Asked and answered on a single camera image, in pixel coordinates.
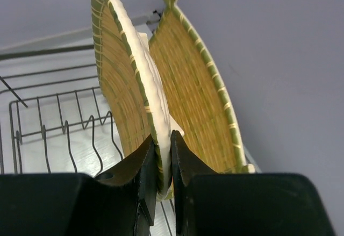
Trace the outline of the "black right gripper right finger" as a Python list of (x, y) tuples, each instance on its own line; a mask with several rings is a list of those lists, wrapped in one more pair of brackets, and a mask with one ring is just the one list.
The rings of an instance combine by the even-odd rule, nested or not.
[(202, 235), (206, 198), (198, 195), (202, 178), (216, 172), (187, 146), (179, 131), (171, 135), (172, 172), (177, 235)]

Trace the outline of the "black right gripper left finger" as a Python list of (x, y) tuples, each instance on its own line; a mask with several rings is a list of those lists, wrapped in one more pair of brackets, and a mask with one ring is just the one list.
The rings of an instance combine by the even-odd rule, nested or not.
[(152, 136), (95, 180), (111, 188), (110, 199), (105, 202), (105, 217), (101, 218), (111, 235), (149, 235), (154, 225), (157, 197)]

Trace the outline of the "large woven bamboo tray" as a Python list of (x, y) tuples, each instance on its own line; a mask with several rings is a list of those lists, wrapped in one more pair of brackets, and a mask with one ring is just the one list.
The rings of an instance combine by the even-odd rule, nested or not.
[(150, 54), (161, 76), (171, 116), (189, 149), (218, 173), (254, 173), (245, 157), (239, 124), (220, 72), (206, 44), (179, 8), (166, 7)]

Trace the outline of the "small woven bamboo tray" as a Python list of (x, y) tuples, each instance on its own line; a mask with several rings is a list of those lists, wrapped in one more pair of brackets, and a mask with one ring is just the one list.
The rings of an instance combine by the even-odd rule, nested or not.
[(112, 112), (125, 156), (152, 137), (157, 198), (171, 197), (171, 134), (179, 125), (169, 113), (148, 36), (137, 31), (121, 0), (91, 0), (99, 86)]

